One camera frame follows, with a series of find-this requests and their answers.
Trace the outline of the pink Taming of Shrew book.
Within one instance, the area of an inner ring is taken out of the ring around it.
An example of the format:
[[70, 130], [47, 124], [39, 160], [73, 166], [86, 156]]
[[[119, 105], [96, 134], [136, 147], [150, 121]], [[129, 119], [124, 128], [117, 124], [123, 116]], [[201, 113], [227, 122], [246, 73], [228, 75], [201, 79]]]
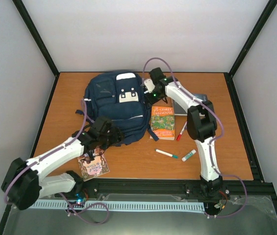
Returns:
[[110, 172], [104, 151], [101, 148], [97, 147], [93, 151], [93, 157], [94, 159], [91, 160], [88, 154], [84, 154], [77, 159], [81, 177], [85, 182]]

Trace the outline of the navy blue student backpack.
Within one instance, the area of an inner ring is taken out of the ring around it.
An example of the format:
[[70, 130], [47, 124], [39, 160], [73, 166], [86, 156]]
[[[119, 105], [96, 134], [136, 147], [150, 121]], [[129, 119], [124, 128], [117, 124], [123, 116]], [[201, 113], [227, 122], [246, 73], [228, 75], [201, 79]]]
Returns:
[[97, 75], [89, 81], [84, 101], [89, 120], [107, 117], [124, 134], [117, 147], [139, 141], [146, 132], [159, 140], [150, 126], [151, 107], [145, 102], [142, 78], [137, 73], [116, 70]]

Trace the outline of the green capped white marker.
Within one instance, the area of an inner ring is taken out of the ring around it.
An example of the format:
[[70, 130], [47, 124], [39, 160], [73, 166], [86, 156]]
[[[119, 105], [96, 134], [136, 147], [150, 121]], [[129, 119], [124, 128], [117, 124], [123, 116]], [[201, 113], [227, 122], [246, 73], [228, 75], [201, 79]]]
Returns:
[[165, 156], [168, 156], [168, 157], [171, 157], [171, 158], [174, 158], [174, 159], [178, 159], [178, 156], [177, 156], [177, 155], [174, 155], [174, 154], [171, 154], [171, 153], [162, 151], [162, 150], [160, 150], [160, 149], [155, 149], [155, 152], [157, 152], [157, 153], [159, 153], [159, 154], [162, 154], [162, 155], [165, 155]]

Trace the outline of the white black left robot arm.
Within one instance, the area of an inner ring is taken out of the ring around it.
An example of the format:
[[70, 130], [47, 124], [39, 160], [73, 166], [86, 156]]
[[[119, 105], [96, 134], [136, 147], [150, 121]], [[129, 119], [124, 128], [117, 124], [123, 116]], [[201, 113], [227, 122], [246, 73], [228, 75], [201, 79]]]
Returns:
[[124, 134], [107, 117], [81, 127], [57, 147], [27, 160], [16, 158], [9, 166], [1, 185], [4, 201], [20, 210], [32, 206], [38, 199], [67, 192], [72, 197], [83, 193], [83, 184], [72, 173], [49, 176], [66, 162], [91, 154], [97, 147], [107, 149], [120, 143]]

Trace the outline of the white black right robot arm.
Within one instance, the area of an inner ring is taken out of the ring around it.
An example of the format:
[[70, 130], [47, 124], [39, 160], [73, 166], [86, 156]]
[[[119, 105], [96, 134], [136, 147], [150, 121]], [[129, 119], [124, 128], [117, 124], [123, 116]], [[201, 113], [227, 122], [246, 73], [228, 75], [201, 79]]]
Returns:
[[201, 163], [200, 187], [204, 198], [214, 197], [223, 186], [218, 168], [215, 139], [217, 122], [211, 101], [203, 101], [186, 90], [172, 75], [166, 77], [161, 68], [149, 72], [150, 79], [144, 81], [147, 89], [145, 99], [153, 105], [161, 99], [170, 98], [187, 113], [187, 132], [195, 141]]

